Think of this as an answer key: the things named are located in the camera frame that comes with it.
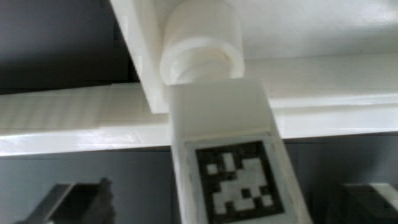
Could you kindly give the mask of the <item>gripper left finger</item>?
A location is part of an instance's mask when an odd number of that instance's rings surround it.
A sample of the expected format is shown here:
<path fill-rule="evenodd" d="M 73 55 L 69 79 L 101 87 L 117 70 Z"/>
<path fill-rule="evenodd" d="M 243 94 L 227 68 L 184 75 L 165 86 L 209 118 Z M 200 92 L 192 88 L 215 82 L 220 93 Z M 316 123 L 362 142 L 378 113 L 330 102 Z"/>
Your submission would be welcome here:
<path fill-rule="evenodd" d="M 112 181 L 57 184 L 14 224 L 113 224 Z"/>

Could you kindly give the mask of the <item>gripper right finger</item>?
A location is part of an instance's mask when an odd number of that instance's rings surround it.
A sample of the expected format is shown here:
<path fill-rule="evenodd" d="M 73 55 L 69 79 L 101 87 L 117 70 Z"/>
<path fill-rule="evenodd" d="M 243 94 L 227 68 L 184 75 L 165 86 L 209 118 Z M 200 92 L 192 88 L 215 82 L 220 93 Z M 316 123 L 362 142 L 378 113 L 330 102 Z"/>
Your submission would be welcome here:
<path fill-rule="evenodd" d="M 343 224 L 398 224 L 398 189 L 387 183 L 343 185 Z"/>

